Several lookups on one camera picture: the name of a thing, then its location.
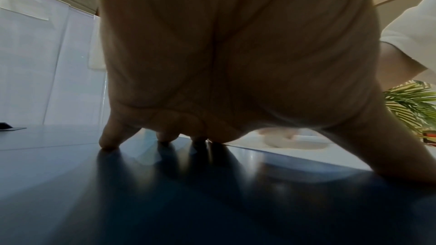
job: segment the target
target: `forearm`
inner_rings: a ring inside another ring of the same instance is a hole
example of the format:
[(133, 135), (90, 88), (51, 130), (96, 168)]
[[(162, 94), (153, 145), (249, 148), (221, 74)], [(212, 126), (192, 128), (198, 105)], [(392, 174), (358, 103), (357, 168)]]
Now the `forearm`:
[(381, 42), (377, 80), (383, 91), (412, 80), (426, 69), (395, 46)]

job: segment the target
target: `white shirt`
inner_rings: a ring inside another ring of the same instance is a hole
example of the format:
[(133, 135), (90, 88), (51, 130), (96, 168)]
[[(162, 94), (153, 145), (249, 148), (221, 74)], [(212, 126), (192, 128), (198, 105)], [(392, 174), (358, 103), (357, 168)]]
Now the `white shirt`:
[(436, 0), (406, 10), (383, 30), (380, 40), (428, 68), (416, 80), (436, 84)]

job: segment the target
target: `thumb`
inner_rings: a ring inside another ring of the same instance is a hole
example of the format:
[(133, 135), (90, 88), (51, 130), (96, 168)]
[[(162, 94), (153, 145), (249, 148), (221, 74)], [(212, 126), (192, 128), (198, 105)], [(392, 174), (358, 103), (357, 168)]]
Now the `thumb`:
[(99, 144), (102, 149), (116, 149), (124, 141), (135, 135), (141, 128), (131, 127), (115, 118), (111, 113), (103, 134), (100, 137)]
[(354, 116), (320, 132), (377, 173), (436, 183), (436, 160), (389, 112), (377, 86)]

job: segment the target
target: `black object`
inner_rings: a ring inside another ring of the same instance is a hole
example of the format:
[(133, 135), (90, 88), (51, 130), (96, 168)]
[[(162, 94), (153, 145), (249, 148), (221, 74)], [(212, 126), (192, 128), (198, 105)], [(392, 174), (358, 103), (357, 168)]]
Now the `black object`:
[(0, 131), (15, 131), (20, 129), (26, 129), (25, 127), (12, 127), (5, 122), (0, 122)]
[(436, 244), (431, 187), (151, 136), (110, 153), (0, 150), (0, 244)]

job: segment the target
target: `glossy table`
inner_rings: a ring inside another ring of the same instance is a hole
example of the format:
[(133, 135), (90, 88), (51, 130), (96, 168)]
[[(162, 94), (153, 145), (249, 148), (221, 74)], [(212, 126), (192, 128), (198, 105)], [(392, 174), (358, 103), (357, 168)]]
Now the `glossy table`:
[(143, 131), (0, 132), (0, 244), (434, 245), (436, 191), (305, 159)]

